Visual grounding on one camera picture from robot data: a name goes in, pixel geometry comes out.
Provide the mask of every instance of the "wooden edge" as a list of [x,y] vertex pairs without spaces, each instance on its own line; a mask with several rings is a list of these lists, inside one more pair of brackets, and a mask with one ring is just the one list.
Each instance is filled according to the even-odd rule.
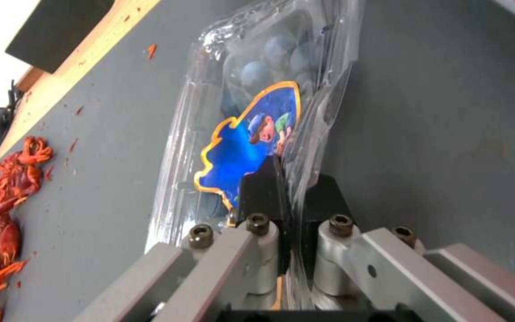
[[41,69],[31,66],[17,82],[17,89],[23,93],[27,93],[27,91],[31,89],[35,82],[41,78],[44,73],[45,72],[41,71]]

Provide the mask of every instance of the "blueberry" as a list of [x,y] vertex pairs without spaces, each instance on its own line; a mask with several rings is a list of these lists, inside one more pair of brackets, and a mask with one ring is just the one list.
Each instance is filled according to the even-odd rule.
[[253,96],[249,96],[249,94],[245,93],[243,88],[235,85],[228,84],[229,95],[232,98],[233,103],[237,107],[237,110],[241,114],[245,108],[250,104]]
[[241,85],[251,95],[255,95],[266,89],[273,82],[272,76],[266,65],[259,61],[252,61],[241,70]]
[[288,66],[295,41],[285,35],[277,35],[266,42],[264,57],[273,69],[284,69]]
[[303,72],[295,77],[295,82],[299,84],[299,92],[303,94],[312,94],[315,86],[316,75],[313,72]]
[[321,60],[320,50],[312,42],[306,42],[295,48],[291,54],[290,69],[294,75],[306,71],[317,71]]
[[235,116],[237,118],[241,114],[227,88],[224,88],[224,91],[222,93],[222,102],[220,105],[220,110],[225,118],[229,118],[231,116]]

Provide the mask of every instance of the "red object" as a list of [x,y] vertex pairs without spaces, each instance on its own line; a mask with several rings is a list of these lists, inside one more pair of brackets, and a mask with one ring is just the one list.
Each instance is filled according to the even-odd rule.
[[55,169],[55,165],[51,165],[51,167],[45,171],[45,179],[47,179],[47,181],[53,181],[53,175],[51,174],[53,169]]
[[156,48],[158,48],[158,46],[156,46],[155,43],[153,43],[152,45],[150,45],[148,47],[148,59],[154,58],[154,53],[156,53]]
[[0,291],[8,285],[8,277],[26,264],[25,261],[14,261],[21,247],[21,231],[10,212],[41,188],[43,171],[40,165],[52,157],[53,149],[47,146],[47,140],[29,136],[22,151],[0,161]]
[[73,152],[73,150],[75,149],[75,145],[77,145],[77,141],[78,141],[78,138],[75,139],[75,141],[73,141],[73,143],[71,143],[71,146],[69,147],[69,153]]

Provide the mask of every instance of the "metal machine part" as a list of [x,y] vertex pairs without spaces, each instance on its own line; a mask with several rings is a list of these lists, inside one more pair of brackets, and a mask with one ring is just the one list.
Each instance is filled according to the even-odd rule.
[[388,230],[342,238],[327,234],[327,225],[319,227],[317,253],[341,267],[374,307],[403,303],[425,321],[503,321]]
[[74,321],[146,321],[157,304],[170,298],[194,265],[190,252],[159,243]]
[[262,295],[271,292],[276,287],[279,260],[278,227],[263,214],[248,216],[243,226],[257,236],[259,247],[260,267],[257,269],[254,287],[249,293]]
[[317,240],[317,256],[315,257],[313,283],[319,291],[331,296],[344,296],[359,293],[359,289],[352,282],[350,277],[348,277],[347,273],[345,273],[337,263],[331,260],[331,256],[327,257],[325,250],[331,247],[330,243],[332,243],[333,240],[339,240],[343,245],[351,245],[353,239],[360,236],[360,230],[357,226],[352,224],[351,220],[349,236],[340,237],[335,235],[335,230],[332,229],[333,225],[331,224],[331,220],[327,220],[319,225],[319,239]]
[[508,321],[515,321],[515,275],[458,243],[425,253],[438,269]]
[[242,229],[225,229],[154,321],[211,321],[227,307],[243,308],[259,267],[257,238]]

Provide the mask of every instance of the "cartoon hat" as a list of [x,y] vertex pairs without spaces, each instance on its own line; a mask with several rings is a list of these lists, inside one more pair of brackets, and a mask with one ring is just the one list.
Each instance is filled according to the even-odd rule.
[[263,113],[258,113],[256,116],[252,118],[249,122],[248,133],[249,133],[249,142],[252,144],[256,144],[259,141],[259,131],[262,129],[263,120],[266,119],[266,115]]

